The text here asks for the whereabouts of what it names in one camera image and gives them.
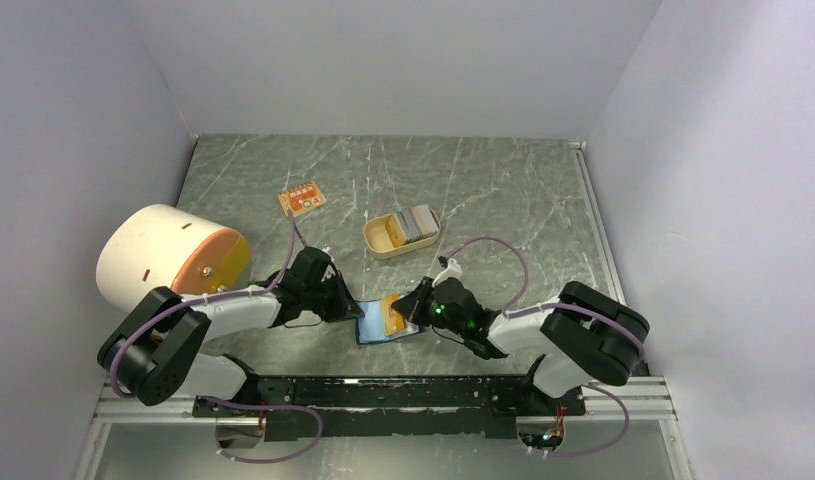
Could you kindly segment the gold credit card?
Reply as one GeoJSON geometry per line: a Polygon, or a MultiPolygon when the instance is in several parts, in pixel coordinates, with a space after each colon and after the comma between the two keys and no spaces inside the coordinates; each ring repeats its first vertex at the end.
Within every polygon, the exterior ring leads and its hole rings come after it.
{"type": "Polygon", "coordinates": [[[401,298],[401,294],[394,293],[380,300],[381,319],[386,338],[393,338],[406,330],[406,320],[393,308],[393,304],[401,298]]]}

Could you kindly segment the blue leather card holder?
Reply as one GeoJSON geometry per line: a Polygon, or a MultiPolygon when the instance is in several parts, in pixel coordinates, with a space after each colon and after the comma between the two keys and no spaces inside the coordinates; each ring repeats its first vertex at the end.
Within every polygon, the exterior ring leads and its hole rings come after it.
{"type": "Polygon", "coordinates": [[[364,316],[355,322],[356,343],[358,345],[388,343],[422,332],[420,326],[407,321],[403,316],[406,320],[406,330],[393,338],[386,338],[381,319],[380,300],[361,301],[359,303],[364,311],[364,316]]]}

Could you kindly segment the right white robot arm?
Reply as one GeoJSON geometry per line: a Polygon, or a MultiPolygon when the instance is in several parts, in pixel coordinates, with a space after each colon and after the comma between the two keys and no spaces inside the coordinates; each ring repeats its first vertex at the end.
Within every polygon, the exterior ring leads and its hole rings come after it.
{"type": "Polygon", "coordinates": [[[561,396],[592,380],[623,386],[645,356],[648,320],[578,281],[558,297],[503,312],[479,304],[456,278],[420,285],[392,304],[405,320],[447,330],[476,356],[502,359],[519,350],[539,351],[522,391],[525,406],[545,414],[561,396]]]}

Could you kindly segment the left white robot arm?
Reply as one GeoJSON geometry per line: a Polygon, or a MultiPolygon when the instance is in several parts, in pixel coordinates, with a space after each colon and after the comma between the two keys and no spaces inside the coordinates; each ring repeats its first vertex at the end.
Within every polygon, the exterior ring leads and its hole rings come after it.
{"type": "Polygon", "coordinates": [[[303,248],[267,280],[217,294],[179,295],[150,290],[102,344],[98,364],[122,397],[146,406],[174,394],[217,398],[244,416],[262,404],[260,377],[238,358],[202,353],[212,339],[251,329],[281,327],[310,312],[321,321],[364,314],[331,256],[303,248]]]}

